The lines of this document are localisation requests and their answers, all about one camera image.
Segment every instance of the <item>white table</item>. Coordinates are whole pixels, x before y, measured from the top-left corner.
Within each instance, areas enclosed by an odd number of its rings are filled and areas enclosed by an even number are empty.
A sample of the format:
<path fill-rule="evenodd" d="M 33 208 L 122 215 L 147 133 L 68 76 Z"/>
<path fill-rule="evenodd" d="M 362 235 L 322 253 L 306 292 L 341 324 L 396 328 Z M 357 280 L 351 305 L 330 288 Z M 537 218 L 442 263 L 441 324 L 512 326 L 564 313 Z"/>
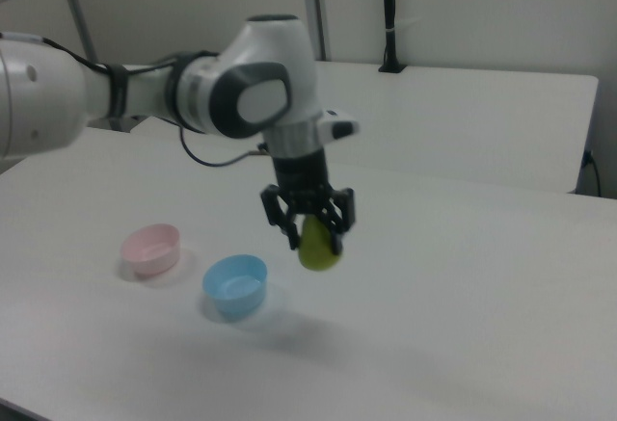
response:
<path fill-rule="evenodd" d="M 7 171 L 0 398 L 63 421 L 617 418 L 614 201 L 330 171 L 358 223 L 323 274 L 266 222 L 265 157 L 208 170 L 88 130 Z M 182 258 L 136 280 L 119 246 L 157 222 Z M 266 261 L 269 293 L 224 323 L 201 278 L 241 252 Z"/>
<path fill-rule="evenodd" d="M 598 80 L 590 76 L 318 63 L 325 108 L 361 134 L 328 147 L 333 162 L 568 193 L 577 186 Z M 133 133 L 176 140 L 151 118 Z M 190 137 L 199 149 L 199 140 Z M 258 139 L 214 144 L 244 149 Z"/>

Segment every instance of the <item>yellow ball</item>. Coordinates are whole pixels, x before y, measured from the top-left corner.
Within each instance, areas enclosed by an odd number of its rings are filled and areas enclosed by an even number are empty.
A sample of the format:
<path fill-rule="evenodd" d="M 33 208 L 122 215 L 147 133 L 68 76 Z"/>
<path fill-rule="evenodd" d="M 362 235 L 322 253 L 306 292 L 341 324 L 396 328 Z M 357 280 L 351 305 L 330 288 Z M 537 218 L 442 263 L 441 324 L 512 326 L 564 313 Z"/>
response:
<path fill-rule="evenodd" d="M 332 254 L 330 232 L 315 216 L 306 216 L 302 224 L 298 257 L 305 268 L 315 272 L 330 269 L 341 257 Z"/>

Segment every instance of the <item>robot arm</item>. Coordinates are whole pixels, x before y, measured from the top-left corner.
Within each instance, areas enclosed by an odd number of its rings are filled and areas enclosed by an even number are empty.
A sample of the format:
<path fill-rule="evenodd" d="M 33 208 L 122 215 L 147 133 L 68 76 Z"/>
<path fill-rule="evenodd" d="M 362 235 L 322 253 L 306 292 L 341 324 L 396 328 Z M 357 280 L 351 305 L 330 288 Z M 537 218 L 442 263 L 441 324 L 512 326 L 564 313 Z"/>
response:
<path fill-rule="evenodd" d="M 295 16 L 250 18 L 220 56 L 180 54 L 161 66 L 94 66 L 50 44 L 2 34 L 0 158 L 69 145 L 93 118 L 155 116 L 233 139 L 261 132 L 279 184 L 261 194 L 269 223 L 295 250 L 296 216 L 314 215 L 332 253 L 342 251 L 354 194 L 330 185 L 324 145 L 359 127 L 319 104 L 309 35 Z"/>

